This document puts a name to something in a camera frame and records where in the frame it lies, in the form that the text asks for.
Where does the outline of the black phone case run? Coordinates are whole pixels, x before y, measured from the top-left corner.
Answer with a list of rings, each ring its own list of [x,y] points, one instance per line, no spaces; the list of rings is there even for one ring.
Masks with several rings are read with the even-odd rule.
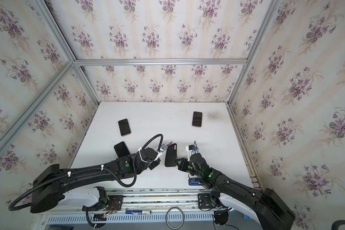
[[[175,167],[177,159],[177,144],[173,143],[167,147],[167,152],[165,156],[165,167]]]

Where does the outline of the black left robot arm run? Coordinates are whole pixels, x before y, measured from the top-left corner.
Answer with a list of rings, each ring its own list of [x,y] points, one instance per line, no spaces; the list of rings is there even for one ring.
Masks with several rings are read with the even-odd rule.
[[[53,164],[33,182],[30,212],[48,211],[65,198],[66,192],[98,182],[117,181],[122,187],[132,187],[137,175],[154,168],[154,162],[165,152],[162,148],[158,151],[145,148],[105,164],[74,169],[61,169],[59,164]]]

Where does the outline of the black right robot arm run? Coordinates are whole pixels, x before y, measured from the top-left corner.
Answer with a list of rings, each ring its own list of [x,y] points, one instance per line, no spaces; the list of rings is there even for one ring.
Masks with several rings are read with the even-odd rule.
[[[264,230],[290,230],[295,214],[272,189],[255,189],[232,180],[209,167],[200,153],[175,160],[178,170],[197,176],[210,189],[211,202],[218,208],[235,209],[258,222]]]

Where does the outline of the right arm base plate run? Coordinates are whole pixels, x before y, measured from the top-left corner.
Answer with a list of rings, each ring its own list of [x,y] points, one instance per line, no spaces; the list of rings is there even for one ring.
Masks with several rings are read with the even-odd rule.
[[[198,198],[198,208],[199,209],[214,209],[216,206],[211,202],[210,193],[199,193]]]

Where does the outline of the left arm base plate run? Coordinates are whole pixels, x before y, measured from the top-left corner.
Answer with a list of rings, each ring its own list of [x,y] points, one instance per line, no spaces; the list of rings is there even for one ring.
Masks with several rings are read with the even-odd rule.
[[[123,199],[124,196],[123,195],[109,195],[107,196],[107,203],[105,206],[105,211],[112,211],[112,212],[116,212],[116,211],[120,211],[122,208],[122,204],[123,204]]]

